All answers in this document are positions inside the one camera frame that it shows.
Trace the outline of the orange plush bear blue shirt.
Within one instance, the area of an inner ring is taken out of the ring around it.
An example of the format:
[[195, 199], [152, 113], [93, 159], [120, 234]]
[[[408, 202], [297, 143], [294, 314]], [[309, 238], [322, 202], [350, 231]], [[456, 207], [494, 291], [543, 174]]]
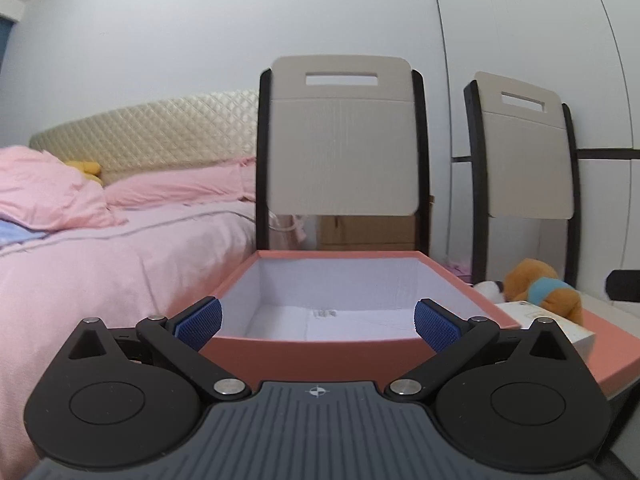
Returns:
[[527, 301], [577, 325], [584, 324], [582, 296], [559, 278], [552, 266], [526, 258], [503, 281], [506, 301]]

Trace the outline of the orange box lid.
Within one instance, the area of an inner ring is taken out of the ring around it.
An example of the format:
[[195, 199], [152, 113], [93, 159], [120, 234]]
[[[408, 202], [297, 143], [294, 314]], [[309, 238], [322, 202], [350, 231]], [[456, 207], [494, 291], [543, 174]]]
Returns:
[[612, 399], [639, 380], [639, 319], [618, 307], [582, 296], [584, 326], [596, 334], [587, 364]]

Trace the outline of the panda plush toy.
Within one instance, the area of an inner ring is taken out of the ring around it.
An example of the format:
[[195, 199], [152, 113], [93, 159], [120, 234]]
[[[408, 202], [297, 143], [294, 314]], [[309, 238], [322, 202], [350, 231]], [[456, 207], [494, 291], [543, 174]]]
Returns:
[[479, 282], [473, 285], [473, 289], [493, 304], [503, 304], [506, 301], [502, 281]]

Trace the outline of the pink bed sheet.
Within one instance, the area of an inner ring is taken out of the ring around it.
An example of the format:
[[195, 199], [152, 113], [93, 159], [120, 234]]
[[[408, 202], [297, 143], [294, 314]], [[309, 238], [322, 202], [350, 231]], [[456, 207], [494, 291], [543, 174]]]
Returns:
[[83, 318], [128, 327], [212, 292], [255, 248], [249, 202], [130, 210], [122, 226], [69, 230], [1, 252], [1, 475], [37, 460], [26, 400]]

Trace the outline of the orange open storage box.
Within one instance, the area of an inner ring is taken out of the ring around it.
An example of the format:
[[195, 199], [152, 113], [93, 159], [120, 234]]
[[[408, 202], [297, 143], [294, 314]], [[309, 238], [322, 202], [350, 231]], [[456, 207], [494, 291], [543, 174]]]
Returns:
[[215, 290], [222, 325], [201, 354], [252, 388], [276, 382], [385, 387], [433, 356], [413, 310], [518, 324], [420, 252], [256, 252]]

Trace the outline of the wooden drawer cabinet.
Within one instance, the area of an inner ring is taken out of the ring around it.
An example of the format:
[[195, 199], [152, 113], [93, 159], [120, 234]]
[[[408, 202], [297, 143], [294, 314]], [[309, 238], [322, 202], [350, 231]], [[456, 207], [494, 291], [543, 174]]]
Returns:
[[413, 250], [416, 219], [413, 216], [325, 216], [319, 219], [317, 237], [320, 250]]

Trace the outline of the pink pillow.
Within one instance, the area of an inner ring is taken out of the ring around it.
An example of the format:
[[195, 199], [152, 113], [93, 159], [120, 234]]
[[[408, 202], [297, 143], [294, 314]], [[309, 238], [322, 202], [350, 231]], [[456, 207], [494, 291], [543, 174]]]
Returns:
[[195, 169], [136, 174], [104, 188], [110, 206], [140, 209], [169, 204], [254, 202], [256, 157]]

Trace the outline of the yellow plush toy on bed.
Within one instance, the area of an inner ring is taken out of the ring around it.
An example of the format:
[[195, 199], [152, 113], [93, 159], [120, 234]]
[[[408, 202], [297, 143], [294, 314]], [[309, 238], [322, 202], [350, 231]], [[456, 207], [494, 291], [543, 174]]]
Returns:
[[103, 186], [103, 180], [101, 179], [102, 167], [98, 162], [83, 162], [82, 160], [66, 160], [66, 166], [75, 168], [86, 179], [96, 182], [98, 185]]

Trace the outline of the right beige chair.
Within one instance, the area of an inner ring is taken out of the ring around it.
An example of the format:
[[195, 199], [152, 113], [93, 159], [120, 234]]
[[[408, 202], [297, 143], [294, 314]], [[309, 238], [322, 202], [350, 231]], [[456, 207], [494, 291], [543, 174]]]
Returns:
[[578, 278], [582, 192], [572, 112], [553, 91], [478, 72], [463, 90], [472, 178], [473, 282], [525, 258]]

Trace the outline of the beige chair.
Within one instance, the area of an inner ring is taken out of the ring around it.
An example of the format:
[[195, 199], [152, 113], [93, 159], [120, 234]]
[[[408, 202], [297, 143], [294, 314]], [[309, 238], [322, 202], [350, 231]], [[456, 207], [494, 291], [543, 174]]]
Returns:
[[258, 249], [272, 214], [411, 217], [430, 248], [424, 83], [403, 58], [277, 58], [260, 76], [256, 157]]
[[572, 112], [553, 91], [478, 72], [463, 90], [472, 178], [473, 282], [525, 258], [578, 278], [582, 192]]

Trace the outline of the pink duvet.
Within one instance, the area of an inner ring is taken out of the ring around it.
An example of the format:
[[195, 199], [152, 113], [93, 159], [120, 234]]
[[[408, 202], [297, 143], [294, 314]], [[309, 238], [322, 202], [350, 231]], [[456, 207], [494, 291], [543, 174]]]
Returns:
[[102, 229], [126, 219], [107, 205], [102, 185], [47, 152], [1, 150], [1, 218], [34, 231]]

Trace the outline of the beige quilted headboard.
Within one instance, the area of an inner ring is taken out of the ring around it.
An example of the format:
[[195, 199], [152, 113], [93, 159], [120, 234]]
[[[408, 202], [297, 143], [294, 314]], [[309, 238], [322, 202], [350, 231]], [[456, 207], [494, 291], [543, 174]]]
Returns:
[[256, 153], [258, 92], [147, 102], [66, 122], [28, 146], [63, 162], [96, 162], [105, 184], [145, 172], [212, 166]]

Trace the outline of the left beige chair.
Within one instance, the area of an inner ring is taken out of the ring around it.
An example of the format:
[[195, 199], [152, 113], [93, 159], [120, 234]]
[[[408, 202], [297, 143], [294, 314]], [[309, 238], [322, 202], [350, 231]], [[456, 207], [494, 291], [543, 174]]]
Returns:
[[424, 83], [403, 58], [277, 58], [260, 76], [256, 157], [258, 249], [272, 214], [411, 217], [430, 248]]

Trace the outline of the blue curtain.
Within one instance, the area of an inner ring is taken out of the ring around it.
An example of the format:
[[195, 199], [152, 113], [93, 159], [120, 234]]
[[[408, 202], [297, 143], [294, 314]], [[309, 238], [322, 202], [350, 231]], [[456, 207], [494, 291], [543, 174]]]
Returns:
[[3, 62], [8, 46], [9, 38], [12, 32], [13, 22], [3, 16], [0, 18], [0, 64]]

